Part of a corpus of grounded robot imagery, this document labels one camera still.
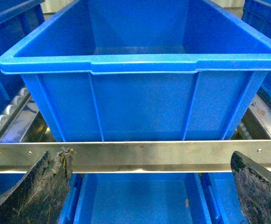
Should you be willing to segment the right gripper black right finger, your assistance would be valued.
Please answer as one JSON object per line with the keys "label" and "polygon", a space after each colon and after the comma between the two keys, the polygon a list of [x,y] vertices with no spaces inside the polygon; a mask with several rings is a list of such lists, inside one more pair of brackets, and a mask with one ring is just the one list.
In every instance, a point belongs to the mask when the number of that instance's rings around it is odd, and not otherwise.
{"label": "right gripper black right finger", "polygon": [[242,214],[249,224],[271,224],[271,171],[235,151],[230,161]]}

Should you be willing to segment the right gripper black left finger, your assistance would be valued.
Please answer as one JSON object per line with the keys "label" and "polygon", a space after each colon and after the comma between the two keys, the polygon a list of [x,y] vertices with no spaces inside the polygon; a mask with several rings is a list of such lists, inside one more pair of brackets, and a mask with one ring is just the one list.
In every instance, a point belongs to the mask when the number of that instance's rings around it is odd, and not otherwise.
{"label": "right gripper black left finger", "polygon": [[0,224],[56,224],[72,175],[74,150],[46,151],[28,172],[0,196]]}

